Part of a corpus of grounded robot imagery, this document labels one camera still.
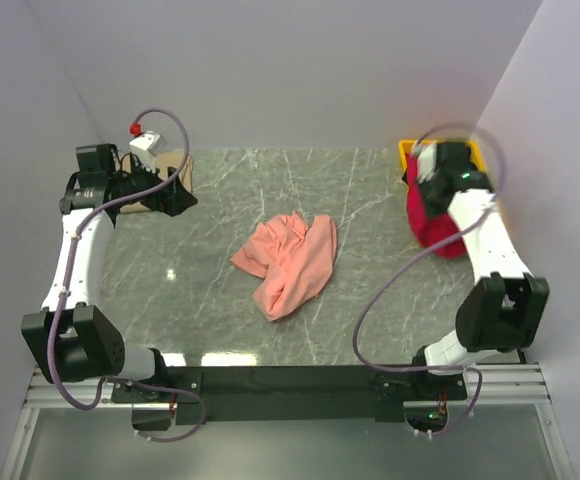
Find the pink t shirt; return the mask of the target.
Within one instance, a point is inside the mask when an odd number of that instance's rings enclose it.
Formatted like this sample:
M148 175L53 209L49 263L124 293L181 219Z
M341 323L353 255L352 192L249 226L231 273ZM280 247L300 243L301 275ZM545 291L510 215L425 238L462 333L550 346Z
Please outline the pink t shirt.
M253 300L275 322L320 294L333 274L337 248L332 217L317 215L309 224L295 211L258 224L231 263L261 280Z

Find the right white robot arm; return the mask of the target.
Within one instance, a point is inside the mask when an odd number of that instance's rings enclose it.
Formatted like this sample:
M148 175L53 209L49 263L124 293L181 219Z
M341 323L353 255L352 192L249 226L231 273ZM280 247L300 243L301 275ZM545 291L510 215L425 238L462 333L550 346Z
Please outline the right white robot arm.
M455 327L423 350L424 365L411 371L414 395L430 399L443 375L498 353L529 347L549 298L549 284L519 257L497 205L488 175L472 160L466 141L423 141L410 153L409 172L432 220L448 215L461 232L474 286L460 305Z

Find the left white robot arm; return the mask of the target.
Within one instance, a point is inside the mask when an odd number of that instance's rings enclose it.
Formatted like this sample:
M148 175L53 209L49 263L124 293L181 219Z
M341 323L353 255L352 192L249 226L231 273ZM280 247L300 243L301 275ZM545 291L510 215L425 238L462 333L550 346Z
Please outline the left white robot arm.
M27 314L21 333L44 378L73 406L69 383L119 379L134 383L146 401L163 399L170 378L162 354L127 344L98 307L108 242L120 210L141 203L150 211L177 216L196 205L181 175L190 156L159 168L151 148L132 146L121 157L110 143L76 149L77 170L59 202L62 244L50 289L39 312Z

